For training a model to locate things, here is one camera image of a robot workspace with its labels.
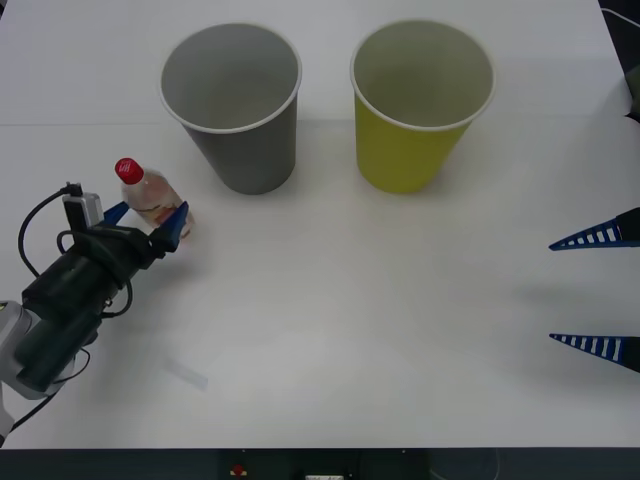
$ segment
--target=white table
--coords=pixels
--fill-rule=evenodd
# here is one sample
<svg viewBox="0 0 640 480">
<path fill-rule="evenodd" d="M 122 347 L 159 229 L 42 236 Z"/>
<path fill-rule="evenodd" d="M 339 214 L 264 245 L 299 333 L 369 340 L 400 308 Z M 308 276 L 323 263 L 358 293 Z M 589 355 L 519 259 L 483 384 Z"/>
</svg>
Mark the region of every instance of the white table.
<svg viewBox="0 0 640 480">
<path fill-rule="evenodd" d="M 435 183 L 393 196 L 357 172 L 348 61 L 411 16 L 474 32 L 500 78 Z M 154 89 L 172 44 L 230 20 L 280 30 L 303 62 L 298 165 L 261 197 L 221 185 Z M 640 446 L 640 376 L 547 337 L 640 331 L 637 251 L 547 250 L 640 205 L 596 0 L 11 0 L 0 82 L 2 296 L 30 281 L 29 209 L 66 180 L 115 203 L 122 156 L 197 222 L 6 447 Z M 63 227 L 60 205 L 34 221 L 38 267 Z"/>
</svg>

